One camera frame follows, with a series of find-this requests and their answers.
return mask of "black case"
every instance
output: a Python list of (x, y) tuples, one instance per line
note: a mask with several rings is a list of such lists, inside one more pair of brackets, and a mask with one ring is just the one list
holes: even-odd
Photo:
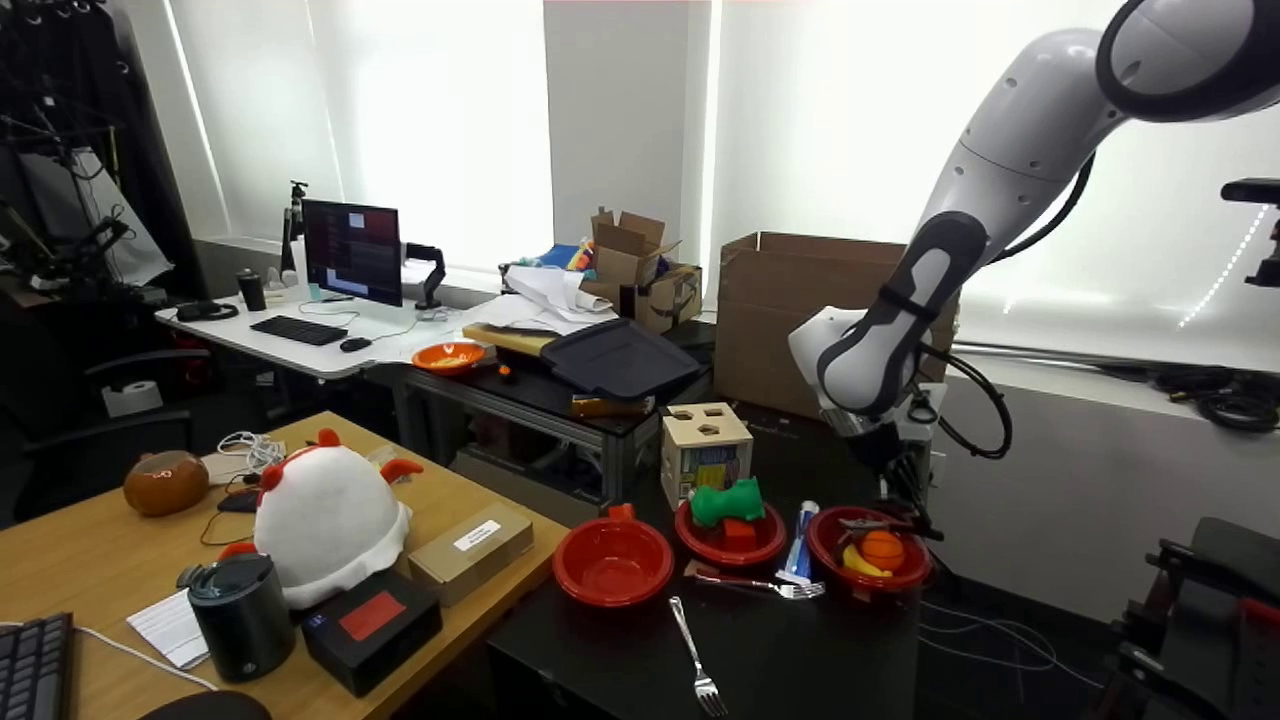
[(353, 698), (373, 692), (436, 634), (440, 602), (400, 574), (375, 574), (304, 616), (307, 652)]

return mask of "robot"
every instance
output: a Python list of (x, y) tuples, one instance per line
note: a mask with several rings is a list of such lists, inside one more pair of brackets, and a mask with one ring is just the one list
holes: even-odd
[(1228, 120), (1270, 103), (1280, 0), (1126, 0), (1102, 33), (1030, 39), (956, 141), (880, 301), (823, 310), (789, 338), (829, 425), (841, 437), (893, 425), (938, 310), (972, 274), (1044, 237), (1018, 241), (1123, 120)]

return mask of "wooden block toy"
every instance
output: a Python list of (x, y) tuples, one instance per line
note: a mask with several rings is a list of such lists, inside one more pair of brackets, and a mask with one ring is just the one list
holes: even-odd
[(729, 488), (753, 477), (753, 434), (729, 405), (669, 405), (665, 496), (674, 507), (693, 488)]

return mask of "screen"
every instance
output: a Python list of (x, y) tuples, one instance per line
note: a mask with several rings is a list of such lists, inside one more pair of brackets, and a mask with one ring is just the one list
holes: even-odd
[(400, 214), (304, 201), (307, 286), (400, 306)]

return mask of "chair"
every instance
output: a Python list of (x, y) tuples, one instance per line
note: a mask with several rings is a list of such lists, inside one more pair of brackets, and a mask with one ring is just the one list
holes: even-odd
[(213, 398), (135, 415), (109, 415), (98, 387), (158, 382), (213, 366), (208, 347), (154, 347), (78, 367), (59, 338), (0, 291), (0, 528), (120, 488), (138, 454), (193, 447), (247, 427), (253, 405)]

